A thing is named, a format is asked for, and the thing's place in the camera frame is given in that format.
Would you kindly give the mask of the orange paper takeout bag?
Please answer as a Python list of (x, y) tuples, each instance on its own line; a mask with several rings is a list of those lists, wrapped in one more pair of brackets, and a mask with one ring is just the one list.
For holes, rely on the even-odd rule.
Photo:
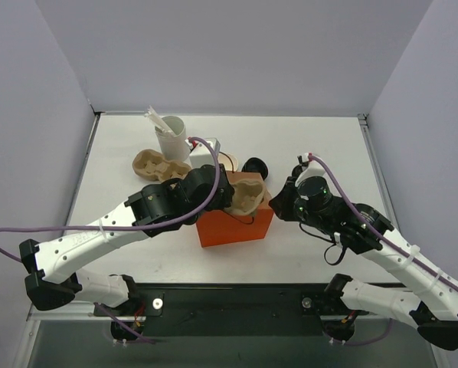
[[(242, 178), (261, 178), (259, 173), (228, 172), (229, 182)], [(227, 209), (206, 212), (196, 223), (201, 247), (261, 240), (266, 237), (274, 211), (260, 210), (254, 215), (236, 216)]]

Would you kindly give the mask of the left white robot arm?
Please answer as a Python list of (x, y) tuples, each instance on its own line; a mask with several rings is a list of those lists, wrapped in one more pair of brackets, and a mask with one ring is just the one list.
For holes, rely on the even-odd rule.
[(125, 245), (193, 225), (203, 212), (227, 209), (233, 195), (225, 169), (204, 165), (183, 179), (145, 186), (83, 231), (42, 243), (23, 241), (27, 296), (40, 311), (87, 301), (133, 314), (142, 303), (133, 278), (96, 274), (85, 266)]

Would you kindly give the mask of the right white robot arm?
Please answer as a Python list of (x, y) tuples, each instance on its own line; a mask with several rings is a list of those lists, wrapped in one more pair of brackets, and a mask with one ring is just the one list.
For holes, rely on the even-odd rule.
[(277, 218), (328, 235), (343, 250), (374, 262), (407, 289), (376, 287), (336, 274), (323, 295), (326, 308), (345, 308), (394, 319), (413, 327), (444, 350), (458, 349), (458, 281), (444, 274), (411, 245), (380, 212), (333, 195), (326, 179), (313, 176), (299, 185), (289, 177), (269, 202)]

